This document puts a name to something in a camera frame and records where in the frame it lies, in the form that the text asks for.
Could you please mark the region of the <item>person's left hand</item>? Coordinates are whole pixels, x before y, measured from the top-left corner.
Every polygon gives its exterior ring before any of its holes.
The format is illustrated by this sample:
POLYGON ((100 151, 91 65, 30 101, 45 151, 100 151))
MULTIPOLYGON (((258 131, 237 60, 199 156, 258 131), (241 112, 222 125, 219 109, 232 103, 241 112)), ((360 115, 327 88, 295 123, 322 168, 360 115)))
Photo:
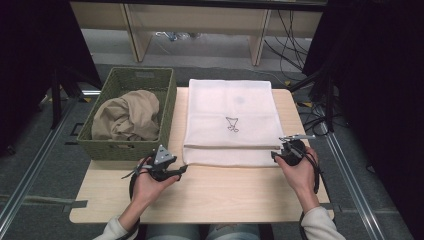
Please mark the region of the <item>person's left hand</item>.
POLYGON ((133 187, 133 196, 131 204, 137 209, 147 208, 151 203, 155 202, 161 193, 177 181, 156 181, 151 177, 147 169, 141 168, 136 175, 133 187))

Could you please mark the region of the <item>person's legs in jeans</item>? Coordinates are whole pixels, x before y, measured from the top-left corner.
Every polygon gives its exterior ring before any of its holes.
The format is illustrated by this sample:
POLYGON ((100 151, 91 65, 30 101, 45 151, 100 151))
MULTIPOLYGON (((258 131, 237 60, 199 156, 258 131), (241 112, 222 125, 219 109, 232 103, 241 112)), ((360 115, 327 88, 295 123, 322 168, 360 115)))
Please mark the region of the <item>person's legs in jeans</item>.
POLYGON ((145 240, 261 240, 256 224, 148 225, 145 240))

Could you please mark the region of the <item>metal floor rail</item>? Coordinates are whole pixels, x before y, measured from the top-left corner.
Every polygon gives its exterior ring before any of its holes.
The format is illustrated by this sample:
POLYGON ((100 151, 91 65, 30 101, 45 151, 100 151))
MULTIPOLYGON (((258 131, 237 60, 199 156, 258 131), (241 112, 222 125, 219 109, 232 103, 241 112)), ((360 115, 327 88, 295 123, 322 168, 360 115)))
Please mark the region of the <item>metal floor rail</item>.
POLYGON ((373 212, 371 205, 365 198, 365 195, 359 186, 356 177, 345 157, 345 154, 340 146, 335 134, 329 130, 325 123, 320 124, 322 131, 326 132, 327 143, 335 158, 335 161, 340 169, 341 175, 347 185, 347 189, 352 197, 358 214, 365 226, 365 229, 371 240, 386 240, 385 234, 382 231, 381 225, 373 212))
POLYGON ((59 111, 58 122, 53 123, 49 128, 47 135, 39 141, 40 146, 37 148, 35 155, 30 158, 29 165, 24 167, 23 175, 21 176, 14 191, 5 196, 0 194, 0 205, 3 204, 3 208, 0 211, 0 238, 6 234, 9 226, 23 204, 27 193, 43 168, 43 165, 57 141, 58 136, 62 132, 63 125, 66 123, 67 118, 76 103, 76 99, 70 99, 65 103, 64 109, 59 111))

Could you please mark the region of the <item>beige garment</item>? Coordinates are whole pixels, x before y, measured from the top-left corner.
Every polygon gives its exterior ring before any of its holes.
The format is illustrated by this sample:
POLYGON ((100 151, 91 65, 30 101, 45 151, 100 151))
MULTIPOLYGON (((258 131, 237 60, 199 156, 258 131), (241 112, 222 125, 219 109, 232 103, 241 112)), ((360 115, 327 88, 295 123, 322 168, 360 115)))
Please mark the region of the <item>beige garment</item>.
POLYGON ((94 140, 154 141, 159 137, 160 102, 147 90, 130 91, 106 100, 94 115, 94 140))

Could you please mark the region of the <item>black curtain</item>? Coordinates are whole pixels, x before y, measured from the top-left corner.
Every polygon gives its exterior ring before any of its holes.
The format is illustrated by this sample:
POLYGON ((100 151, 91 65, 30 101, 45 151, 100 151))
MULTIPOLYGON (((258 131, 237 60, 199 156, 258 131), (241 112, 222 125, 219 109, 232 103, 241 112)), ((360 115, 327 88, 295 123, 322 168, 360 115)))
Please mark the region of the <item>black curtain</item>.
POLYGON ((68 66, 78 85, 102 82, 69 0, 0 0, 0 156, 51 91, 52 72, 68 66))
POLYGON ((424 0, 327 0, 304 72, 329 67, 344 115, 424 240, 424 0))

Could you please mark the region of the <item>grey tape strip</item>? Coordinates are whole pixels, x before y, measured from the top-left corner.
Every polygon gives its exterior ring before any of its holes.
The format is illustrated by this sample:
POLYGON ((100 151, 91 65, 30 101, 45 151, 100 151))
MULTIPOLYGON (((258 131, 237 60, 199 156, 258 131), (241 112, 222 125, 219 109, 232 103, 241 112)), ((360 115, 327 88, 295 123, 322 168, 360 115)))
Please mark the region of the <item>grey tape strip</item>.
POLYGON ((52 204, 52 205, 70 206, 71 208, 85 208, 88 204, 88 201, 87 200, 77 201, 74 199, 27 195, 23 198, 23 203, 24 204, 52 204))

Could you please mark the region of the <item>white mesh laundry bag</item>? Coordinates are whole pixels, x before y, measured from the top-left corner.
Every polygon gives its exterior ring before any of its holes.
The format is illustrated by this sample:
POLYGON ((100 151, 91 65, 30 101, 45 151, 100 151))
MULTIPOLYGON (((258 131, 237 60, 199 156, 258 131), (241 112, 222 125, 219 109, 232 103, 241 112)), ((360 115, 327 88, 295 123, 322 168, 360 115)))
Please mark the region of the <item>white mesh laundry bag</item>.
POLYGON ((274 167, 282 136, 270 82, 189 81, 185 164, 274 167))

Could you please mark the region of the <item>person's right hand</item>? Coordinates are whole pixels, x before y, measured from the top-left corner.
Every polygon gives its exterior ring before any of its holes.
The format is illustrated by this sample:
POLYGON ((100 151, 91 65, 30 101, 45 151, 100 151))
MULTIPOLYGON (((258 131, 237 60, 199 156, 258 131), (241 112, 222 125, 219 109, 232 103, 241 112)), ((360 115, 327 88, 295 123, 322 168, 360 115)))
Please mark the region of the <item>person's right hand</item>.
MULTIPOLYGON (((316 160, 316 152, 312 148, 308 148, 316 160)), ((276 163, 282 168, 289 185, 293 188, 299 200, 304 204, 307 202, 317 204, 317 196, 314 193, 315 174, 312 164, 303 159, 298 165, 289 166, 279 157, 276 158, 276 163)))

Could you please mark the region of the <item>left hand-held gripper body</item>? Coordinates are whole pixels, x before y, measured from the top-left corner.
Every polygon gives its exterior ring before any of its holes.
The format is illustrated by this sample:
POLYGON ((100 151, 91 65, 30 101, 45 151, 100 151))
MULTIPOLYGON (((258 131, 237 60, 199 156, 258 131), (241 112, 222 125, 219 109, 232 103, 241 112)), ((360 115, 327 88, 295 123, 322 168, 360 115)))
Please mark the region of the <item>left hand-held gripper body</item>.
POLYGON ((156 181, 164 181, 177 174, 176 170, 168 167, 176 161, 177 157, 171 154, 163 145, 154 151, 153 156, 147 161, 147 170, 156 181))

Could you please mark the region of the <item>light wooden desk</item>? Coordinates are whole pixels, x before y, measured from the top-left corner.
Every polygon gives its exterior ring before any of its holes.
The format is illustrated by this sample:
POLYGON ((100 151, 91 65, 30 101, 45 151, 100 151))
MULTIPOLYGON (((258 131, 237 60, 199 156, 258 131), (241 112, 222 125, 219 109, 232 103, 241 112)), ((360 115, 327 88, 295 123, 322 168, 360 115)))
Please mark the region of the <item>light wooden desk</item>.
POLYGON ((71 8, 83 29, 124 30, 133 58, 144 60, 155 32, 246 35, 253 66, 260 64, 264 39, 285 36, 291 29, 298 38, 315 35, 320 12, 223 7, 172 6, 83 2, 71 8))

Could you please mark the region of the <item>black metal stand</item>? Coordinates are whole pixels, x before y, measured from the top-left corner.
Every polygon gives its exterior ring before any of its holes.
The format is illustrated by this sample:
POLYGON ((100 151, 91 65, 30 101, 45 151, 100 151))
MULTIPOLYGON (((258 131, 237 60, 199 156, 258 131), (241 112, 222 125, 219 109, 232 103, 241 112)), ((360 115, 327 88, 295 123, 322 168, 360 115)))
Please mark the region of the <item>black metal stand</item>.
POLYGON ((56 67, 51 77, 51 97, 53 106, 53 120, 51 128, 55 129, 62 118, 61 90, 64 89, 70 98, 80 98, 82 90, 77 80, 80 78, 79 72, 68 66, 56 67), (73 80, 61 80, 60 72, 65 72, 73 76, 73 80))
POLYGON ((291 93, 300 90, 308 84, 313 84, 309 92, 309 98, 312 102, 323 102, 325 105, 324 122, 329 132, 334 131, 333 126, 333 106, 334 106, 334 82, 330 71, 324 67, 300 82, 290 86, 288 90, 291 93))

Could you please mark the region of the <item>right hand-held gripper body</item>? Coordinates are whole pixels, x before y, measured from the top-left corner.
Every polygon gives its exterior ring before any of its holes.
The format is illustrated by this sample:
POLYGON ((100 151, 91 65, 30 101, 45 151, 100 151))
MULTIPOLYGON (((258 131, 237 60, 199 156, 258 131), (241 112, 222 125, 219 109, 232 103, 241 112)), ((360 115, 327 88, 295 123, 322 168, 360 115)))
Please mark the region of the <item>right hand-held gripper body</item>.
POLYGON ((314 135, 295 134, 280 137, 282 142, 281 158, 289 165, 296 166, 303 159, 308 160, 313 166, 316 161, 310 149, 305 145, 305 140, 314 139, 314 135))

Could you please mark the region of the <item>green woven basket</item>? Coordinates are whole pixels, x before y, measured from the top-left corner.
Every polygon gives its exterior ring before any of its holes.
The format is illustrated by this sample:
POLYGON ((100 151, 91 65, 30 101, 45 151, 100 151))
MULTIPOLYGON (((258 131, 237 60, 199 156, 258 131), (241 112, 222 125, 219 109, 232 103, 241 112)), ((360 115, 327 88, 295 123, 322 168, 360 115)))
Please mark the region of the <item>green woven basket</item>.
POLYGON ((171 68, 113 67, 83 128, 79 132, 77 142, 92 160, 137 161, 159 145, 168 146, 176 96, 176 80, 171 68), (159 100, 158 138, 154 141, 94 139, 91 129, 94 116, 100 106, 109 99, 121 97, 135 90, 147 90, 159 100))

